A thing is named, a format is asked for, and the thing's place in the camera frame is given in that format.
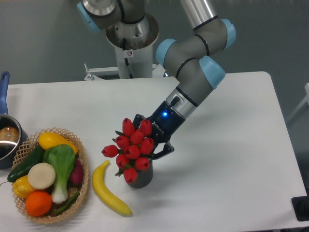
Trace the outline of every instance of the tulip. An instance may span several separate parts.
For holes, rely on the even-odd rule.
[[[131,136],[130,136],[130,142],[134,145],[140,144],[145,138],[145,134],[140,131],[140,129],[137,129]]]
[[[149,120],[143,119],[140,124],[140,130],[144,132],[145,136],[147,137],[151,134],[153,126]]]
[[[140,156],[140,149],[136,145],[130,145],[125,150],[125,155],[129,159],[136,160]]]
[[[125,165],[129,163],[129,159],[125,154],[119,154],[116,158],[116,163],[118,168],[124,168]]]
[[[145,138],[140,144],[140,152],[144,155],[148,155],[154,148],[154,140],[152,138]]]
[[[116,138],[116,143],[121,150],[125,150],[128,146],[130,146],[130,139],[126,136],[119,135]]]
[[[122,122],[122,132],[126,136],[131,136],[135,131],[135,127],[132,123],[132,121],[128,118],[125,118],[124,121]]]
[[[134,168],[125,169],[124,177],[127,183],[132,183],[137,178],[137,171]]]
[[[135,161],[135,168],[138,170],[147,170],[149,168],[149,160],[145,157],[139,157]]]
[[[113,158],[118,154],[118,148],[115,145],[104,147],[102,154],[106,157]]]

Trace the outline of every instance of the gray vase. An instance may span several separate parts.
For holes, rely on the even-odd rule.
[[[133,188],[140,189],[148,185],[153,178],[154,175],[153,160],[152,159],[149,160],[149,168],[147,170],[138,171],[137,173],[138,176],[136,180],[132,183],[128,183],[128,185],[130,185]]]

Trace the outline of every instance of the woven basket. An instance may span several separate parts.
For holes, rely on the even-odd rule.
[[[39,224],[50,224],[50,223],[59,222],[71,216],[73,213],[75,213],[77,209],[82,205],[83,201],[85,200],[87,190],[88,190],[88,182],[89,182],[88,163],[87,163],[87,158],[86,158],[86,154],[85,154],[85,150],[84,150],[84,146],[82,142],[72,132],[66,129],[61,129],[61,128],[52,128],[52,129],[42,130],[41,132],[37,132],[35,135],[32,135],[29,138],[27,138],[27,141],[23,142],[23,144],[20,146],[19,150],[17,151],[15,155],[15,158],[13,161],[13,168],[15,168],[20,162],[22,162],[28,156],[28,154],[33,150],[33,148],[38,144],[38,138],[40,134],[46,131],[58,133],[62,135],[63,137],[65,137],[66,139],[68,139],[69,141],[73,142],[78,147],[79,152],[76,156],[84,168],[84,179],[80,187],[75,187],[73,185],[70,185],[70,183],[68,183],[69,197],[71,197],[77,191],[79,191],[80,194],[76,202],[72,204],[69,209],[67,209],[65,212],[63,212],[62,214],[56,217],[49,216],[57,209],[56,204],[53,204],[51,210],[46,215],[42,217],[32,217],[28,215],[27,211],[25,210],[26,199],[19,198],[16,195],[14,195],[15,197],[14,202],[16,204],[16,207],[18,208],[18,211],[21,212],[22,215],[24,215],[28,220],[31,220]]]

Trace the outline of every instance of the toy vegetable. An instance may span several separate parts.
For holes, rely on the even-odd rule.
[[[77,154],[78,152],[78,148],[74,143],[70,142],[65,137],[57,133],[44,132],[40,134],[38,140],[41,147],[43,147],[45,150],[60,144],[67,144],[72,147],[72,149],[74,150],[74,154]]]
[[[30,185],[28,181],[28,175],[17,179],[12,184],[12,186],[13,186],[14,194],[20,198],[27,198],[32,192],[36,190]]]
[[[28,182],[35,189],[46,189],[50,187],[56,178],[56,172],[48,163],[34,165],[28,173]]]
[[[58,208],[50,216],[55,217],[55,216],[58,216],[59,214],[62,214],[64,211],[66,211],[71,205],[73,205],[76,202],[78,195],[79,195],[79,192],[74,193],[73,196],[71,196],[71,198],[69,198],[68,201],[63,206]]]
[[[62,203],[68,198],[67,182],[75,164],[75,154],[71,146],[57,145],[46,150],[43,162],[53,166],[56,172],[52,199],[54,203]]]
[[[8,181],[13,183],[18,178],[27,175],[34,165],[42,162],[44,152],[45,150],[40,145],[36,145],[31,153],[9,173]]]
[[[84,168],[78,159],[75,160],[74,169],[70,175],[70,182],[74,185],[80,185],[84,178]]]

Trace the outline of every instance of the yellow banana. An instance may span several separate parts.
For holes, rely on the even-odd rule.
[[[98,166],[92,175],[92,185],[98,197],[112,210],[123,215],[130,216],[132,214],[129,206],[112,194],[111,191],[104,184],[104,173],[106,167],[110,164],[109,160],[104,161]]]

